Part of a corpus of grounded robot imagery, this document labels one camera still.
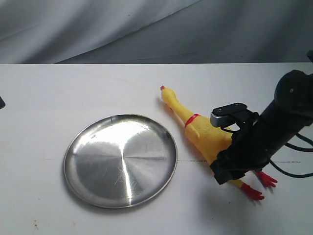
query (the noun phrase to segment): rubber chicken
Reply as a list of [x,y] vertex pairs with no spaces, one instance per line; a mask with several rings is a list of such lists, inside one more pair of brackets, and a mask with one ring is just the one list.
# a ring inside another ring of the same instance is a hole
[[[211,125],[210,119],[199,114],[194,114],[182,106],[176,98],[173,90],[161,86],[162,99],[176,113],[185,124],[185,135],[203,154],[206,161],[211,164],[217,154],[227,149],[231,144],[231,133]],[[264,172],[254,172],[264,187],[275,187],[277,180],[266,175]],[[262,200],[261,192],[251,188],[241,180],[231,180],[233,185],[241,189],[253,200]]]

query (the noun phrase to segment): table surface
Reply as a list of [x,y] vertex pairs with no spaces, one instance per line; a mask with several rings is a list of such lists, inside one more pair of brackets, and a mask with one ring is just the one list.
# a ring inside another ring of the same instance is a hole
[[[218,185],[206,162],[164,109],[160,86],[183,105],[209,116],[213,108],[242,102],[262,112],[279,79],[310,63],[208,65],[0,65],[0,234],[304,235],[313,230],[312,179],[289,178],[265,189],[259,203],[233,185]],[[134,208],[105,210],[76,199],[63,180],[62,162],[84,127],[115,114],[141,114],[163,124],[178,148],[178,166],[165,190]],[[313,138],[310,128],[302,131]],[[292,143],[306,146],[299,140]],[[293,173],[313,171],[313,157],[283,147],[273,160]]]

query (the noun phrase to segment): red band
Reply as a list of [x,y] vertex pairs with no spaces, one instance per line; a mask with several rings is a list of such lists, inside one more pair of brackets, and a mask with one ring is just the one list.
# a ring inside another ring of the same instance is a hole
[[190,123],[192,123],[192,121],[193,121],[197,116],[200,116],[200,114],[193,114],[193,115],[188,119],[188,121],[186,122],[185,128],[186,128],[187,125],[189,125]]

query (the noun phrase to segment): plate rim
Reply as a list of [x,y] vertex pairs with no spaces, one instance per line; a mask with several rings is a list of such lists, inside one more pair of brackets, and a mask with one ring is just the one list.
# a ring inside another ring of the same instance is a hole
[[[71,183],[69,182],[68,178],[67,178],[67,175],[66,175],[66,170],[65,170],[65,165],[66,165],[66,159],[67,159],[67,153],[70,149],[70,147],[72,146],[72,144],[74,143],[74,141],[79,137],[79,135],[81,133],[83,133],[87,128],[89,128],[90,126],[94,125],[95,123],[99,122],[99,121],[102,121],[104,119],[107,119],[107,118],[111,118],[111,117],[115,117],[115,116],[138,116],[138,117],[144,117],[144,118],[147,118],[147,119],[150,119],[152,121],[154,121],[155,123],[157,123],[158,125],[160,125],[162,128],[164,128],[167,133],[170,135],[171,139],[173,140],[173,143],[174,143],[174,147],[175,147],[175,164],[174,164],[174,167],[173,167],[173,170],[172,170],[172,173],[171,175],[169,176],[169,178],[166,180],[165,184],[158,190],[156,191],[154,194],[152,194],[150,197],[146,198],[145,200],[142,200],[140,202],[137,202],[135,204],[131,204],[131,205],[126,205],[126,206],[121,206],[121,207],[110,207],[110,206],[103,206],[103,205],[99,205],[99,204],[96,204],[96,203],[92,203],[90,200],[87,200],[85,198],[82,198],[80,196],[80,194],[78,194],[76,192],[76,190],[72,187]],[[93,206],[96,206],[96,207],[99,207],[99,208],[103,208],[103,209],[122,209],[122,208],[132,208],[132,207],[135,207],[135,206],[138,206],[138,205],[141,205],[149,200],[151,200],[152,198],[156,197],[158,194],[160,194],[164,189],[165,187],[169,184],[169,182],[171,181],[171,179],[173,178],[173,175],[176,171],[176,168],[177,168],[177,164],[178,164],[178,151],[177,151],[177,144],[175,142],[175,139],[173,137],[173,135],[168,131],[168,129],[162,125],[161,123],[159,123],[158,121],[155,121],[154,119],[150,118],[150,117],[147,117],[145,115],[140,115],[140,114],[116,114],[116,115],[111,115],[111,116],[107,116],[105,118],[102,118],[102,119],[99,119],[97,121],[94,121],[93,123],[89,124],[88,126],[86,126],[84,129],[82,129],[73,139],[72,141],[70,142],[70,144],[68,145],[67,147],[67,150],[64,154],[64,158],[63,158],[63,163],[62,163],[62,169],[63,169],[63,177],[66,181],[66,185],[67,185],[67,188],[70,189],[70,191],[75,195],[77,196],[80,200],[82,200],[83,202],[85,203],[88,203],[90,205],[93,205]]]

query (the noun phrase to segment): stainless steel plate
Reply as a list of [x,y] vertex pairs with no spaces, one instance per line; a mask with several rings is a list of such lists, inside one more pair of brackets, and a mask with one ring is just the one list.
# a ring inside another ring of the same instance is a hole
[[64,158],[69,188],[102,208],[138,205],[170,181],[177,150],[170,133],[138,115],[97,121],[72,141]]

